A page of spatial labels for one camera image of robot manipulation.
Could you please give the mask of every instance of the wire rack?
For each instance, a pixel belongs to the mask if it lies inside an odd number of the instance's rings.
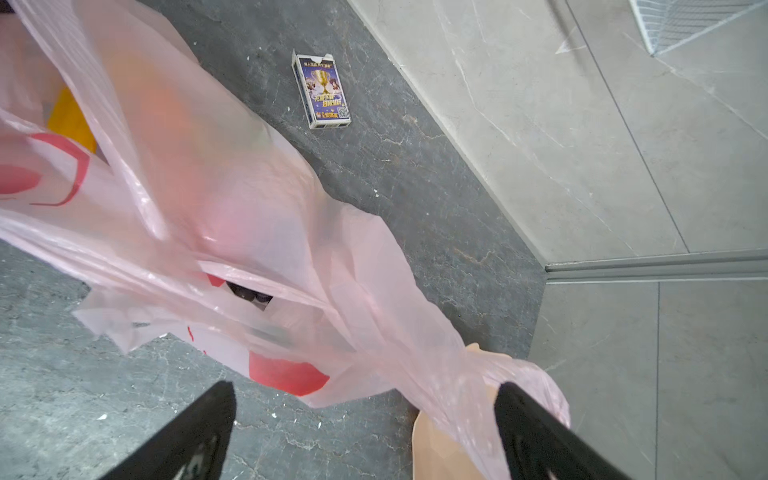
[[[645,48],[660,55],[763,5],[766,0],[630,0]]]

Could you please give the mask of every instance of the trophy illustration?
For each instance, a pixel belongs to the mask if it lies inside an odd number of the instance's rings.
[[[323,93],[327,94],[328,89],[326,88],[326,85],[328,85],[328,81],[331,79],[331,74],[325,70],[312,70],[312,78],[317,80],[317,83],[323,86]]]

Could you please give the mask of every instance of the tile grout line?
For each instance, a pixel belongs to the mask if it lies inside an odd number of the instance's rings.
[[[637,141],[634,139],[634,134],[632,133],[632,130],[629,128],[629,124],[627,123],[627,119],[624,118],[624,112],[621,111],[621,108],[619,107],[618,102],[616,101],[616,97],[614,96],[614,92],[611,90],[611,86],[608,85],[608,80],[606,80],[605,75],[603,74],[602,68],[600,68],[600,64],[598,64],[598,59],[594,56],[594,52],[592,51],[592,47],[589,45],[589,42],[587,41],[587,37],[584,36],[584,32],[581,30],[581,25],[579,24],[578,20],[576,19],[576,15],[574,14],[573,8],[571,8],[571,4],[568,2],[568,0],[565,1],[565,6],[568,7],[568,11],[571,13],[571,17],[574,19],[574,23],[576,24],[576,28],[578,28],[579,35],[581,35],[581,38],[584,40],[584,44],[587,45],[587,51],[589,51],[589,55],[592,57],[592,61],[594,62],[594,66],[597,67],[598,73],[600,74],[600,78],[603,79],[603,83],[605,84],[605,88],[608,90],[608,94],[611,96],[611,100],[614,102],[614,106],[616,107],[616,111],[619,114],[619,117],[621,117],[621,121],[624,122],[624,127],[627,128],[627,133],[629,133],[629,137],[632,139],[632,144],[634,145],[635,150],[637,151],[637,154],[640,155],[640,159],[643,161],[643,165],[645,166],[645,170],[648,172],[648,177],[650,177],[650,181],[653,182],[654,187],[656,187],[656,192],[659,194],[659,198],[661,199],[661,203],[664,205],[664,208],[667,209],[667,215],[670,216],[670,220],[672,220],[672,224],[674,225],[675,230],[677,231],[677,234],[680,236],[680,240],[683,242],[683,247],[685,247],[685,250],[690,253],[690,248],[688,248],[688,244],[685,243],[685,239],[683,238],[683,233],[680,232],[680,228],[677,226],[677,222],[675,221],[672,212],[667,205],[667,201],[664,199],[664,195],[661,194],[661,189],[659,189],[659,185],[656,183],[656,179],[654,178],[654,175],[650,172],[650,168],[648,167],[648,162],[645,161],[645,156],[643,155],[643,152],[640,149],[640,145],[637,144]]]
[[[659,480],[659,370],[661,366],[661,282],[657,283],[656,295],[656,442],[654,478]]]

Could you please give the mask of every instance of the translucent plastic bag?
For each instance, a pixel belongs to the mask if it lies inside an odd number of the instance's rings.
[[[485,383],[517,382],[569,423],[537,366],[464,349],[383,221],[330,198],[165,18],[133,1],[11,3],[0,237],[92,287],[74,312],[91,330],[124,351],[171,332],[315,407],[397,388],[487,478],[509,473]],[[106,162],[46,130],[65,84]],[[274,299],[261,311],[222,279]]]

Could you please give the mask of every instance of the beige object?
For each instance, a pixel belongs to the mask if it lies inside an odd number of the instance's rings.
[[[472,352],[483,352],[477,343],[467,346]],[[493,356],[503,353],[483,352]],[[498,387],[488,387],[488,397],[496,401]],[[485,480],[464,448],[455,442],[424,413],[419,412],[411,436],[413,480]]]

